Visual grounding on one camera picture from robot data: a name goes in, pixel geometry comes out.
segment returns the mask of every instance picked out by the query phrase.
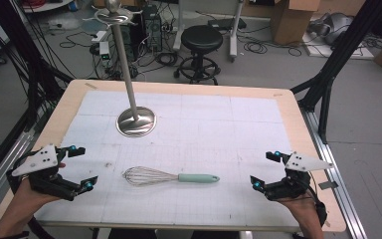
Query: whisk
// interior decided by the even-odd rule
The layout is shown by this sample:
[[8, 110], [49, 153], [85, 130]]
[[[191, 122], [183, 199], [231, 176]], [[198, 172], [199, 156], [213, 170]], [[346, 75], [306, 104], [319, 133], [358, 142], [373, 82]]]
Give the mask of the whisk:
[[134, 186], [146, 186], [172, 180], [178, 180], [180, 182], [209, 183], [217, 182], [220, 179], [218, 176], [210, 174], [179, 173], [178, 175], [175, 175], [143, 166], [129, 168], [122, 176], [127, 182]]

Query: metal whisk head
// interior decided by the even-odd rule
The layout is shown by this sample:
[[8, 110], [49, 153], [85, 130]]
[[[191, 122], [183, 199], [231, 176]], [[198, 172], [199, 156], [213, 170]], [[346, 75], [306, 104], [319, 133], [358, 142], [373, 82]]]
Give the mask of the metal whisk head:
[[143, 166], [129, 168], [122, 176], [134, 186], [145, 186], [178, 179], [178, 175]]

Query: round metal base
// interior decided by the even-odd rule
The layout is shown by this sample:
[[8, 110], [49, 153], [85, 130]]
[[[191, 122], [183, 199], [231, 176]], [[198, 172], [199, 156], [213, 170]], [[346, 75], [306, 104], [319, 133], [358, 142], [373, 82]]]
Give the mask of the round metal base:
[[117, 118], [116, 128], [125, 136], [140, 137], [150, 133], [156, 126], [156, 115], [148, 108], [137, 107], [138, 120], [134, 120], [132, 110], [124, 111]]

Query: black stool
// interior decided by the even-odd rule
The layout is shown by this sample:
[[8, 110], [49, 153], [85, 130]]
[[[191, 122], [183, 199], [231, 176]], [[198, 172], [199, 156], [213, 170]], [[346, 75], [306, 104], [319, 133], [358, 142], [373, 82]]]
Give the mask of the black stool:
[[185, 29], [181, 36], [182, 44], [191, 50], [192, 57], [186, 58], [173, 73], [179, 78], [179, 72], [190, 79], [190, 84], [212, 79], [218, 86], [215, 76], [220, 73], [220, 68], [211, 59], [204, 57], [222, 46], [223, 37], [219, 31], [208, 25], [193, 26]]

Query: human hand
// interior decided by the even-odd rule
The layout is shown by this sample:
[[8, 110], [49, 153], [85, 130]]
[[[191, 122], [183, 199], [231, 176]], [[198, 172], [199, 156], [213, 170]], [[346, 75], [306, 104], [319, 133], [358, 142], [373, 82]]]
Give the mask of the human hand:
[[[60, 163], [60, 167], [65, 167], [65, 164]], [[0, 238], [20, 234], [36, 211], [46, 203], [59, 199], [59, 197], [32, 190], [29, 178], [25, 178], [21, 181], [0, 220]]]
[[304, 237], [310, 239], [324, 238], [314, 200], [307, 192], [297, 198], [282, 198], [277, 202], [289, 209], [299, 223], [299, 228]]

